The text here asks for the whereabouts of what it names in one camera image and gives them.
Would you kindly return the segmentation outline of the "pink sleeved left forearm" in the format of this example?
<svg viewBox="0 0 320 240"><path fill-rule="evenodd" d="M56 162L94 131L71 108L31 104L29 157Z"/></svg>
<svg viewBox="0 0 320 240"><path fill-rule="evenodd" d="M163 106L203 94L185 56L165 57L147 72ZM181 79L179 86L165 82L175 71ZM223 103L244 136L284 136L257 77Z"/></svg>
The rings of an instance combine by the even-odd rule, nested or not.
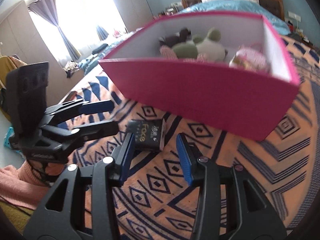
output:
<svg viewBox="0 0 320 240"><path fill-rule="evenodd" d="M35 210L50 187L48 181L41 179L40 170L42 165L36 161L25 161L20 168L1 168L1 207Z"/></svg>

